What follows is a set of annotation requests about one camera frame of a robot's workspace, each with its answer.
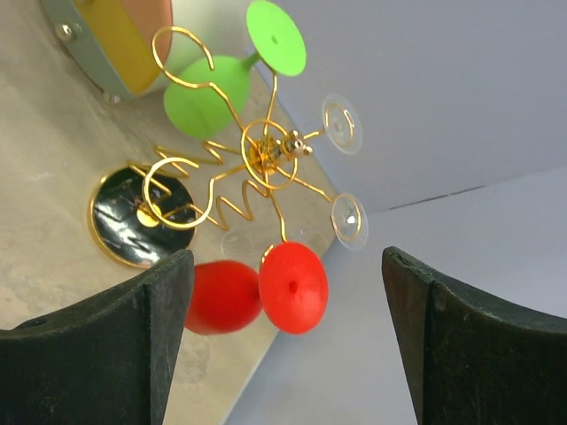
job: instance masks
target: green suction cup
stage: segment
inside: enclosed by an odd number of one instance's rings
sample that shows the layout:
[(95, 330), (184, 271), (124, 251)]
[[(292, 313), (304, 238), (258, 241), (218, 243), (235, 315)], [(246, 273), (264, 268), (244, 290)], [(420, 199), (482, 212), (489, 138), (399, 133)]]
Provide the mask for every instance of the green suction cup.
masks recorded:
[(246, 24), (254, 47), (268, 66), (290, 77), (303, 72), (307, 62), (305, 43), (285, 11), (258, 0), (248, 6)]
[[(246, 61), (229, 56), (214, 56), (214, 70), (206, 58), (188, 66), (179, 78), (193, 83), (214, 82), (241, 112), (250, 94), (250, 66)], [(217, 92), (210, 88), (188, 89), (170, 84), (163, 103), (168, 118), (186, 135), (208, 139), (218, 134), (233, 120), (230, 109)]]

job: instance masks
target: marble surface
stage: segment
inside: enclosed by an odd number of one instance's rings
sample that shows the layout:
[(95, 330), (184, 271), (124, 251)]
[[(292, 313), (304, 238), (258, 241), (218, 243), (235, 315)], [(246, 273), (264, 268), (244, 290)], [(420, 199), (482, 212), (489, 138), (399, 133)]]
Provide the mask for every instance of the marble surface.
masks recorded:
[[(0, 328), (9, 329), (139, 273), (113, 262), (95, 245), (87, 227), (89, 197), (101, 177), (124, 167), (127, 159), (153, 162), (154, 143), (189, 153), (200, 148), (167, 121), (159, 94), (105, 104), (53, 36), (39, 2), (0, 2), (0, 15)], [(268, 100), (269, 88), (254, 73), (243, 121), (263, 115)], [(290, 128), (279, 107), (275, 118)], [(231, 125), (216, 140), (236, 147), (239, 139)], [(238, 162), (237, 157), (227, 160)], [(204, 183), (215, 172), (218, 167), (203, 166), (186, 181), (198, 203), (204, 203)], [(336, 194), (314, 158), (302, 160), (299, 176)], [(239, 204), (244, 178), (239, 174), (223, 181), (220, 193)], [(328, 222), (330, 204), (305, 188), (292, 185), (277, 197), (291, 229)], [(276, 240), (278, 221), (271, 204), (255, 195), (251, 200), (258, 226)], [(256, 226), (233, 213), (227, 216), (236, 229)], [(198, 228), (190, 246), (197, 261), (223, 258), (222, 235), (207, 222)], [(320, 229), (316, 236), (312, 248), (323, 255), (332, 229)], [(185, 330), (165, 423), (222, 423), (275, 336), (263, 315), (226, 336)]]

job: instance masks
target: gold wire sculpture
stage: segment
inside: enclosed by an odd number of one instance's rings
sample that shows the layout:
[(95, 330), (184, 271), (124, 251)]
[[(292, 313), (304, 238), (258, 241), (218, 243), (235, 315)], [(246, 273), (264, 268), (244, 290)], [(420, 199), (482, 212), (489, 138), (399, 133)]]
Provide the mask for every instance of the gold wire sculpture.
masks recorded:
[[(276, 199), (275, 192), (281, 189), (285, 189), (289, 187), (292, 183), (297, 183), (304, 188), (310, 189), (319, 196), (323, 197), (329, 203), (333, 203), (334, 198), (331, 198), (323, 189), (320, 189), (309, 182), (305, 182), (301, 180), (297, 174), (299, 170), (299, 160), (302, 157), (309, 156), (313, 153), (313, 148), (307, 144), (307, 142), (319, 135), (324, 135), (326, 130), (325, 128), (328, 127), (329, 123), (329, 116), (330, 116), (330, 109), (332, 108), (339, 108), (339, 110), (344, 115), (346, 122), (348, 123), (349, 132), (350, 132), (350, 141), (353, 140), (354, 135), (354, 122), (353, 117), (351, 116), (350, 112), (341, 107), (339, 104), (329, 104), (328, 108), (323, 113), (323, 124), (324, 128), (318, 129), (309, 133), (308, 135), (302, 135), (299, 131), (292, 129), (287, 130), (279, 123), (272, 120), (272, 113), (274, 110), (274, 105), (276, 102), (276, 96), (278, 91), (278, 77), (277, 73), (272, 70), (272, 92), (271, 97), (269, 100), (268, 111), (265, 118), (258, 118), (253, 120), (252, 122), (245, 125), (234, 107), (231, 103), (227, 94), (214, 82), (200, 82), (200, 83), (193, 83), (181, 80), (180, 78), (176, 77), (175, 75), (171, 74), (163, 65), (161, 59), (158, 56), (158, 52), (156, 49), (156, 41), (160, 36), (165, 34), (166, 32), (172, 33), (179, 33), (189, 37), (198, 47), (203, 51), (206, 60), (208, 62), (209, 68), (211, 71), (214, 71), (214, 58), (209, 49), (203, 44), (203, 42), (194, 35), (190, 30), (182, 27), (163, 27), (156, 34), (153, 36), (151, 46), (152, 46), (152, 53), (156, 64), (158, 65), (159, 69), (163, 72), (163, 74), (174, 84), (179, 84), (180, 86), (185, 87), (186, 89), (212, 89), (214, 90), (218, 96), (224, 101), (226, 106), (229, 108), (230, 113), (240, 128), (241, 138), (240, 138), (240, 149), (232, 149), (224, 144), (217, 143), (211, 140), (205, 140), (202, 142), (202, 147), (210, 155), (210, 158), (196, 158), (194, 156), (182, 154), (180, 152), (170, 151), (162, 146), (155, 145), (154, 152), (160, 157), (160, 160), (154, 163), (152, 166), (138, 164), (129, 161), (128, 166), (138, 173), (139, 175), (143, 176), (144, 183), (143, 183), (143, 199), (144, 205), (143, 207), (146, 209), (146, 212), (149, 213), (153, 218), (158, 220), (160, 223), (164, 224), (166, 227), (175, 229), (175, 230), (189, 230), (192, 228), (197, 227), (198, 225), (202, 224), (206, 220), (213, 223), (216, 227), (223, 231), (229, 230), (229, 223), (227, 222), (224, 211), (222, 209), (223, 205), (226, 205), (230, 210), (234, 211), (238, 215), (240, 215), (243, 219), (248, 221), (254, 220), (253, 210), (250, 206), (249, 202), (249, 190), (253, 189), (262, 197), (269, 199), (274, 207), (276, 212), (277, 218), (279, 219), (279, 226), (280, 226), (280, 236), (282, 242), (287, 242), (287, 235), (286, 235), (286, 227), (285, 227), (285, 218), (282, 213), (282, 209)], [(258, 139), (254, 139), (251, 136), (251, 129), (257, 126), (263, 126), (262, 129), (262, 136)], [(277, 132), (280, 137), (274, 137), (275, 132)], [(162, 202), (166, 197), (171, 196), (172, 192), (169, 188), (165, 185), (158, 182), (154, 176), (157, 175), (165, 175), (168, 177), (175, 177), (178, 179), (182, 178), (189, 178), (190, 173), (187, 171), (188, 168), (198, 169), (199, 165), (208, 164), (208, 165), (216, 165), (221, 166), (224, 164), (224, 159), (220, 152), (225, 152), (233, 155), (239, 155), (242, 159), (242, 164), (239, 166), (233, 167), (230, 170), (224, 171), (220, 174), (217, 174), (213, 178), (210, 179), (208, 183), (208, 200), (206, 203), (205, 208), (200, 208), (194, 204), (184, 205), (182, 208), (188, 208), (193, 210), (196, 213), (195, 220), (191, 220), (188, 222), (174, 222), (169, 219), (172, 214), (177, 213), (180, 208), (173, 210), (172, 212), (168, 212), (163, 214), (159, 209), (159, 203)], [(292, 164), (292, 170), (290, 172), (283, 169), (283, 165), (285, 164)], [(170, 173), (163, 169), (164, 166), (170, 165), (172, 166), (178, 173)], [(223, 196), (216, 196), (214, 187), (215, 183), (222, 179), (226, 179), (230, 176), (234, 176), (240, 171), (246, 170), (248, 173), (248, 178), (244, 179), (242, 182), (242, 201), (244, 204), (244, 209), (239, 208), (233, 202), (228, 200), (226, 197)], [(286, 180), (284, 183), (274, 184), (270, 181), (270, 175), (274, 173), (279, 173), (282, 175)], [(161, 189), (166, 195), (162, 198), (152, 198), (151, 197), (151, 186), (154, 185), (157, 188)], [(356, 213), (356, 223), (357, 228), (353, 235), (342, 235), (345, 240), (353, 240), (358, 237), (361, 232), (362, 226), (362, 215), (363, 211), (361, 208), (353, 202), (355, 205), (355, 213)], [(211, 212), (213, 208), (216, 209), (217, 218), (213, 218), (211, 216)], [(331, 225), (334, 228), (335, 232), (340, 235), (340, 226), (335, 222), (334, 217), (331, 215), (330, 217)], [(269, 251), (273, 248), (273, 245), (269, 246), (262, 258), (268, 254)]]

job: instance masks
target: white wall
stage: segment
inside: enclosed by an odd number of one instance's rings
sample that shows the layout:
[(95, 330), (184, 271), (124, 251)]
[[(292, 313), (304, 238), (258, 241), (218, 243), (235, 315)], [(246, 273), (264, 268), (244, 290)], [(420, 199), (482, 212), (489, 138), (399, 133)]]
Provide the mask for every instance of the white wall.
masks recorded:
[(331, 293), (322, 324), (277, 337), (227, 424), (416, 423), (381, 278), (390, 245), (567, 317), (565, 182), (567, 168), (370, 216), (364, 251), (336, 244), (325, 259)]
[(567, 165), (567, 2), (276, 2), (308, 50), (280, 100), (302, 131), (351, 100), (361, 153), (316, 152), (369, 212)]

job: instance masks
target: round black disc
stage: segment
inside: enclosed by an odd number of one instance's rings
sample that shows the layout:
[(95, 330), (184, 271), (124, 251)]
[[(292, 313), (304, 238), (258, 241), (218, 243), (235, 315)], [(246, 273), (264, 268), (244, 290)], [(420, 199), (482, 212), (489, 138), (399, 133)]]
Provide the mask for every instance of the round black disc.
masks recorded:
[[(153, 178), (171, 191), (171, 196), (155, 185), (151, 199), (173, 222), (195, 220), (191, 195), (183, 184), (172, 177), (155, 174)], [(99, 245), (111, 257), (133, 267), (151, 267), (162, 259), (187, 248), (195, 229), (173, 230), (145, 213), (142, 184), (144, 178), (130, 168), (107, 176), (92, 199), (90, 218)]]

